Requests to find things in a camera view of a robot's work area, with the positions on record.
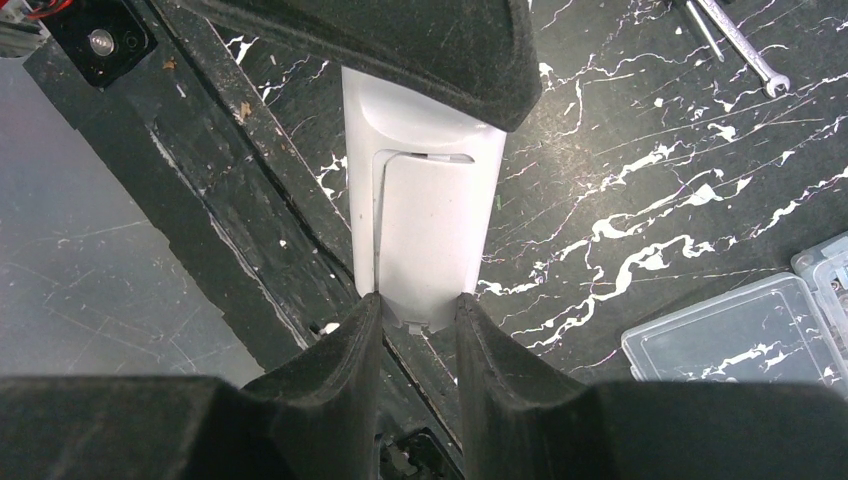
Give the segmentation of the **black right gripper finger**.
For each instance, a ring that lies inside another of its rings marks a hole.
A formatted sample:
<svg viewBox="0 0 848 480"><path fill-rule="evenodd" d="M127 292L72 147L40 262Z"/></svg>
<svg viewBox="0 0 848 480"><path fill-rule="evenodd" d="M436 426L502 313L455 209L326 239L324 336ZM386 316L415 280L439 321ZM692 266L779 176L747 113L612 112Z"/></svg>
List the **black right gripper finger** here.
<svg viewBox="0 0 848 480"><path fill-rule="evenodd" d="M1 381L5 479L373 479L381 302L238 388L213 376Z"/></svg>
<svg viewBox="0 0 848 480"><path fill-rule="evenodd" d="M524 1L184 1L214 23L389 81L506 132L541 96Z"/></svg>
<svg viewBox="0 0 848 480"><path fill-rule="evenodd" d="M469 479L843 479L847 404L804 384L585 385L456 304Z"/></svg>

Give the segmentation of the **white remote control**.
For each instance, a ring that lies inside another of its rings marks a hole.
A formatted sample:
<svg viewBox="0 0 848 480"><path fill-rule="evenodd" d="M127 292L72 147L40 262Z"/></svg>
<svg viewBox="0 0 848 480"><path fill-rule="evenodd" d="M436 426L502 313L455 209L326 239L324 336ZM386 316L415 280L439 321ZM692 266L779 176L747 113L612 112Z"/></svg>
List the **white remote control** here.
<svg viewBox="0 0 848 480"><path fill-rule="evenodd" d="M352 69L342 89L357 291L391 325L444 329L477 286L506 133Z"/></svg>

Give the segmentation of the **white remote battery cover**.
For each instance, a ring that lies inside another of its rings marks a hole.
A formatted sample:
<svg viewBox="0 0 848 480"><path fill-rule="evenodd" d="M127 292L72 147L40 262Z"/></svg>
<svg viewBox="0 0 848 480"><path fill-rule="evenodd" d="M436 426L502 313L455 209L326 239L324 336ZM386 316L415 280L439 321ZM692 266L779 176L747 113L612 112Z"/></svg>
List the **white remote battery cover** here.
<svg viewBox="0 0 848 480"><path fill-rule="evenodd" d="M475 250L476 162L467 155L391 155L375 207L376 290L398 320L452 321Z"/></svg>

